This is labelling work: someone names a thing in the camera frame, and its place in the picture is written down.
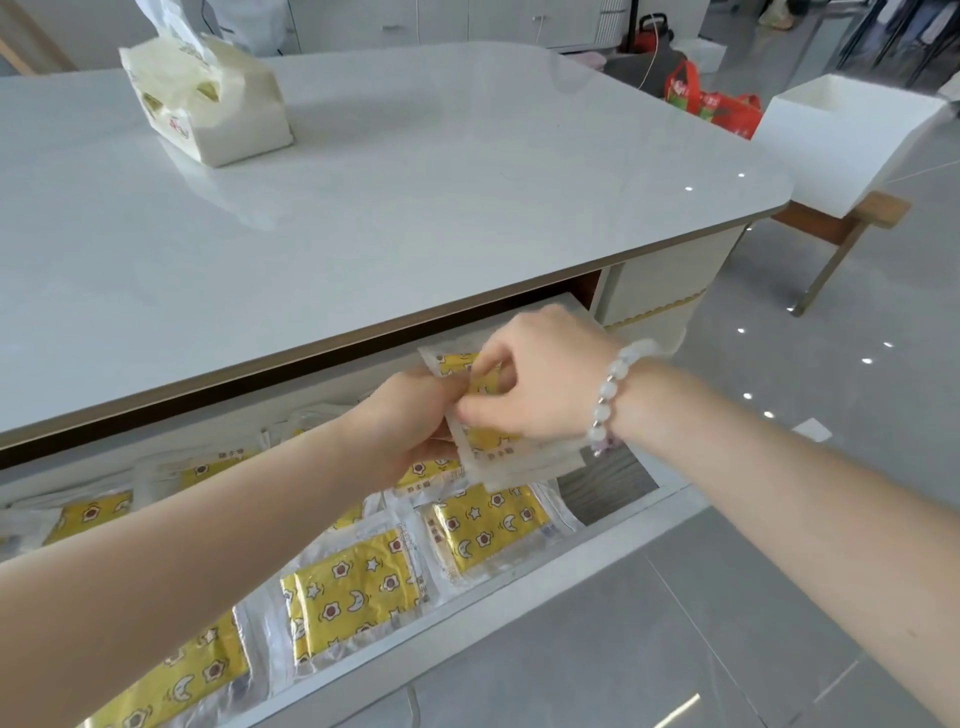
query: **white box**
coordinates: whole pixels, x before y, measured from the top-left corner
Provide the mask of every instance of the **white box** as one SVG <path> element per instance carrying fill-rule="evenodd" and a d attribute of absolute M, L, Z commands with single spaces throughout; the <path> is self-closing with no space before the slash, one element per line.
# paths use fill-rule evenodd
<path fill-rule="evenodd" d="M 727 46 L 702 37 L 678 38 L 670 43 L 670 47 L 693 61 L 700 73 L 716 73 L 727 53 Z"/>
<path fill-rule="evenodd" d="M 293 134 L 273 70 L 222 40 L 161 35 L 120 60 L 151 126 L 211 167 L 288 146 Z"/>
<path fill-rule="evenodd" d="M 775 96 L 753 142 L 793 177 L 793 200 L 843 217 L 881 186 L 947 101 L 828 74 Z"/>

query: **glossy table surface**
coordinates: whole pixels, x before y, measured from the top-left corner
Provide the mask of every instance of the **glossy table surface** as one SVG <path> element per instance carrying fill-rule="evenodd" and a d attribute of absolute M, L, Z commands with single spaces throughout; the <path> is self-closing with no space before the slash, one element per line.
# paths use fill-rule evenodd
<path fill-rule="evenodd" d="M 297 143 L 221 169 L 121 71 L 0 81 L 0 446 L 790 197 L 743 139 L 540 48 L 271 63 Z"/>

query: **red shopping bag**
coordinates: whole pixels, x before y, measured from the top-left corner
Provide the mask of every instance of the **red shopping bag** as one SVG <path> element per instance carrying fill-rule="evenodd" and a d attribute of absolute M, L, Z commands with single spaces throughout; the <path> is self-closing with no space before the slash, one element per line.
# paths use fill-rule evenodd
<path fill-rule="evenodd" d="M 664 96 L 667 104 L 747 139 L 754 135 L 763 116 L 760 98 L 754 94 L 733 97 L 701 90 L 697 66 L 690 61 L 682 62 L 667 76 Z"/>

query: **beaded bracelet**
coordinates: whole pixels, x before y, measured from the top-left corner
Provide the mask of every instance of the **beaded bracelet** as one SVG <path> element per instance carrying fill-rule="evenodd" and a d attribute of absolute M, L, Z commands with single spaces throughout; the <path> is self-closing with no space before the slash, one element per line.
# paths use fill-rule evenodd
<path fill-rule="evenodd" d="M 607 368 L 607 378 L 600 385 L 600 397 L 597 399 L 596 406 L 593 407 L 593 425 L 587 430 L 587 439 L 590 442 L 590 447 L 593 448 L 594 457 L 600 457 L 604 450 L 612 447 L 615 443 L 613 437 L 607 432 L 604 422 L 612 414 L 610 402 L 616 397 L 618 389 L 616 382 L 626 377 L 627 373 L 630 372 L 630 367 L 644 356 L 662 355 L 662 349 L 653 339 L 635 341 L 616 353 L 616 359 Z"/>

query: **person's left arm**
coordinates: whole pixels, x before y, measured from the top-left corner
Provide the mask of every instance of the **person's left arm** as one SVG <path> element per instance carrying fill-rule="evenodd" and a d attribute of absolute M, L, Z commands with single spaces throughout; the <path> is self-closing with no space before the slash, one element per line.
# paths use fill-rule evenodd
<path fill-rule="evenodd" d="M 0 716 L 74 726 L 414 462 L 458 377 L 391 377 L 343 417 L 142 511 L 0 564 Z"/>

